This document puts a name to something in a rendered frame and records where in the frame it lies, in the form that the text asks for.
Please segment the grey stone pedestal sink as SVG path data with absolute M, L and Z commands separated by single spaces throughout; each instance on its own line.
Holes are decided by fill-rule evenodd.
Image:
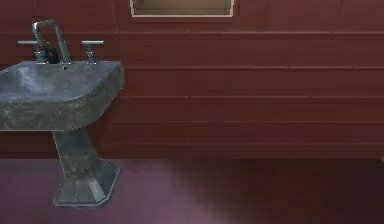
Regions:
M 57 207 L 98 207 L 114 191 L 120 169 L 100 158 L 87 127 L 109 109 L 125 83 L 122 63 L 39 64 L 0 71 L 0 132 L 50 132 L 63 171 Z

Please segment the grey metal sink faucet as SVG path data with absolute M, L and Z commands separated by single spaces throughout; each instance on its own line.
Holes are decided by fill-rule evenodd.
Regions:
M 63 38 L 61 26 L 59 23 L 54 19 L 47 19 L 47 20 L 41 20 L 36 21 L 32 24 L 32 32 L 36 39 L 36 45 L 38 47 L 46 48 L 47 42 L 43 40 L 41 34 L 40 34 L 40 28 L 45 26 L 53 26 L 55 30 L 55 35 L 58 40 L 59 49 L 61 52 L 62 57 L 62 63 L 63 64 L 72 64 L 73 60 L 69 51 L 69 48 L 66 44 L 66 41 Z

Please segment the cream framed wall window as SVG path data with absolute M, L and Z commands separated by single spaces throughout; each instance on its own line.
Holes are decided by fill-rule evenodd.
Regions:
M 130 0 L 134 17 L 231 17 L 235 0 Z

